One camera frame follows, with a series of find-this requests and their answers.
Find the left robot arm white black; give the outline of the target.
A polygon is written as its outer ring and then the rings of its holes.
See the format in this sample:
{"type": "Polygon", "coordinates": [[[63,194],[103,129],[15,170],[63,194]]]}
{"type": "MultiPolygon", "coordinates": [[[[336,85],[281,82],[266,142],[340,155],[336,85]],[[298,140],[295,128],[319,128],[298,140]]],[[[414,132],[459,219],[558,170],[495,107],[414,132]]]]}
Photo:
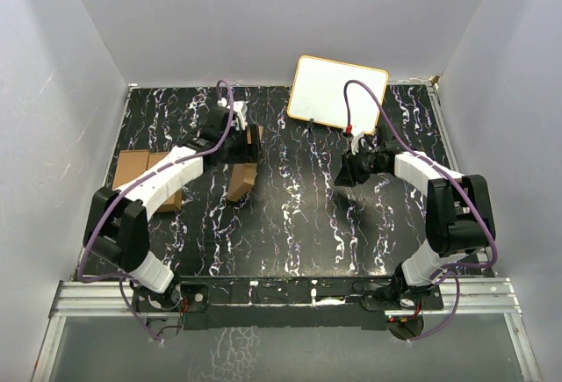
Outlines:
{"type": "Polygon", "coordinates": [[[220,100],[203,124],[187,133],[155,165],[112,190],[98,189],[85,228],[84,254],[114,265],[140,288],[141,296],[163,311],[181,300],[179,278],[150,249],[148,223],[163,203],[217,164],[257,162],[260,131],[246,118],[242,101],[220,100]]]}

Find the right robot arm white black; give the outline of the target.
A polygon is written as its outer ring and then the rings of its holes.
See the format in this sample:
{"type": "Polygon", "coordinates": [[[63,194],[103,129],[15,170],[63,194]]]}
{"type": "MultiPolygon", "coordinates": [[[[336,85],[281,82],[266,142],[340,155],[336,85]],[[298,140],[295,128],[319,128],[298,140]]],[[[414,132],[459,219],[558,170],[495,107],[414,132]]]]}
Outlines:
{"type": "Polygon", "coordinates": [[[389,284],[364,293],[379,303],[409,309],[463,259],[491,245],[495,237],[491,202],[484,177],[446,169],[423,152],[403,147],[385,125],[377,126],[376,135],[375,142],[363,133],[351,136],[335,185],[355,187],[372,175],[388,174],[425,198],[423,244],[397,265],[389,284]]]}

